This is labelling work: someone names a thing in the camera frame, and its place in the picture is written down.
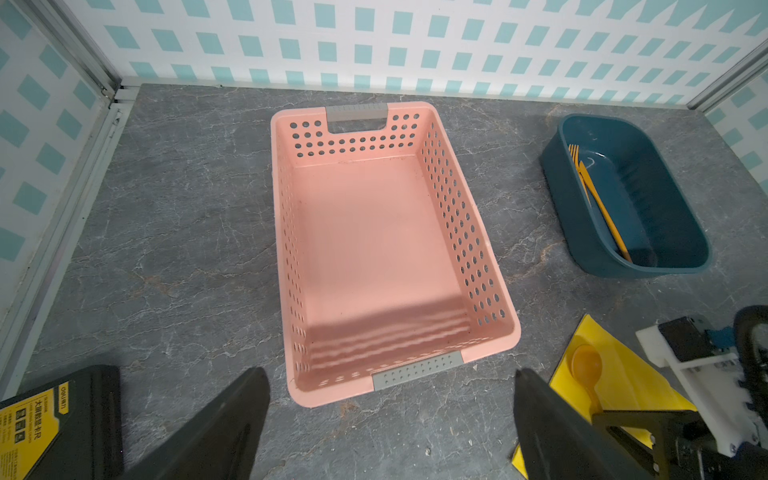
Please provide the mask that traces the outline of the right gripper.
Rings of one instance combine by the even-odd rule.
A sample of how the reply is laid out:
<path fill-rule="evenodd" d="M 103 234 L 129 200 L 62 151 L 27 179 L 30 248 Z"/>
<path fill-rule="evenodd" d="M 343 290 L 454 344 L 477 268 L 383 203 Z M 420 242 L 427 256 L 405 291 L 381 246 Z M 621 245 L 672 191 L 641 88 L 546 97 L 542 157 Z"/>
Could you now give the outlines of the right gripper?
<path fill-rule="evenodd" d="M 592 425 L 656 479 L 765 479 L 767 450 L 744 442 L 717 451 L 701 415 L 691 410 L 605 410 Z"/>

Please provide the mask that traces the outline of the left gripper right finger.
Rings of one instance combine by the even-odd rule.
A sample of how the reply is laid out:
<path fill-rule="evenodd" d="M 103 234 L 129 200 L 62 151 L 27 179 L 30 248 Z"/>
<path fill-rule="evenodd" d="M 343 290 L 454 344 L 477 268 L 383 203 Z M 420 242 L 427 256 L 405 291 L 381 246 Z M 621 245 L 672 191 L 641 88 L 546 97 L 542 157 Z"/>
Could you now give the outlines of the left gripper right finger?
<path fill-rule="evenodd" d="M 529 479 L 648 477 L 531 369 L 515 373 L 513 412 Z"/>

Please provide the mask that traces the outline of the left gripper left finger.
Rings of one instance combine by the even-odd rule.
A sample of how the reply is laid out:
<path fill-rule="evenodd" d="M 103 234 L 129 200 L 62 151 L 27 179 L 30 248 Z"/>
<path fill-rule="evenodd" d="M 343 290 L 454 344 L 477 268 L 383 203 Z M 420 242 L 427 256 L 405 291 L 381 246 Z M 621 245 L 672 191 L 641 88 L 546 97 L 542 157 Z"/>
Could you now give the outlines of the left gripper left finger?
<path fill-rule="evenodd" d="M 270 404 L 265 370 L 252 367 L 123 479 L 248 479 Z"/>

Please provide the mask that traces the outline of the orange plastic spoon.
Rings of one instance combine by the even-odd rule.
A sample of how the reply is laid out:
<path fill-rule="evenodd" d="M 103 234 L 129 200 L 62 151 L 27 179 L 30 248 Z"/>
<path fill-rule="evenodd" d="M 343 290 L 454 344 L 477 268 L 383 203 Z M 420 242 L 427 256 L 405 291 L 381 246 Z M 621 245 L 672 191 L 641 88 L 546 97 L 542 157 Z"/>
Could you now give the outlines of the orange plastic spoon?
<path fill-rule="evenodd" d="M 602 376 L 603 362 L 597 349 L 589 344 L 579 345 L 572 354 L 569 370 L 590 399 L 590 415 L 601 413 L 602 406 L 596 385 Z"/>

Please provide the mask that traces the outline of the orange plastic knife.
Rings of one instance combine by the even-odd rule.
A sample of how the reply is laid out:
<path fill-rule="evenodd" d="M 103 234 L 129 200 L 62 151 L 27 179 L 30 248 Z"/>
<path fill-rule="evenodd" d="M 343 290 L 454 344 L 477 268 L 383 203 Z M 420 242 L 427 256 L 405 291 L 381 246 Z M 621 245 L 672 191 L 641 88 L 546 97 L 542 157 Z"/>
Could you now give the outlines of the orange plastic knife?
<path fill-rule="evenodd" d="M 602 215 L 602 217 L 603 217 L 603 219 L 604 219 L 604 221 L 605 221 L 605 223 L 606 223 L 606 225 L 607 225 L 607 227 L 609 229 L 609 232 L 611 233 L 611 235 L 612 235 L 612 237 L 613 237 L 617 247 L 619 248 L 619 251 L 620 251 L 622 257 L 626 261 L 631 263 L 632 259 L 631 259 L 631 256 L 629 254 L 629 251 L 628 251 L 628 249 L 626 247 L 626 244 L 625 244 L 625 242 L 624 242 L 624 240 L 623 240 L 619 230 L 617 229 L 617 227 L 616 227 L 616 225 L 615 225 L 615 223 L 614 223 L 610 213 L 608 212 L 605 204 L 603 203 L 603 201 L 602 201 L 602 199 L 601 199 L 601 197 L 600 197 L 600 195 L 599 195 L 599 193 L 598 193 L 598 191 L 597 191 L 597 189 L 596 189 L 596 187 L 594 185 L 594 182 L 592 181 L 592 178 L 591 178 L 591 176 L 590 176 L 590 174 L 589 174 L 585 164 L 582 161 L 580 161 L 578 163 L 578 172 L 579 172 L 579 175 L 580 175 L 581 179 L 584 181 L 585 186 L 587 187 L 588 191 L 590 192 L 592 197 L 595 199 L 595 201 L 597 203 L 597 206 L 598 206 L 598 208 L 599 208 L 599 210 L 601 212 L 601 215 Z"/>

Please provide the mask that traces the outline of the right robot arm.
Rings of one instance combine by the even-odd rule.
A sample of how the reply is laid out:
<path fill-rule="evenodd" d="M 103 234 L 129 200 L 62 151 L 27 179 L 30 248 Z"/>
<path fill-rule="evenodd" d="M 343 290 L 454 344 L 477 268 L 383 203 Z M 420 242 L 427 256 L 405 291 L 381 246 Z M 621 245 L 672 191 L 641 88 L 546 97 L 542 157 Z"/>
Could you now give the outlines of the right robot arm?
<path fill-rule="evenodd" d="M 767 308 L 745 307 L 714 330 L 681 317 L 637 333 L 647 358 L 670 369 L 691 410 L 607 410 L 592 418 L 657 479 L 767 476 Z"/>

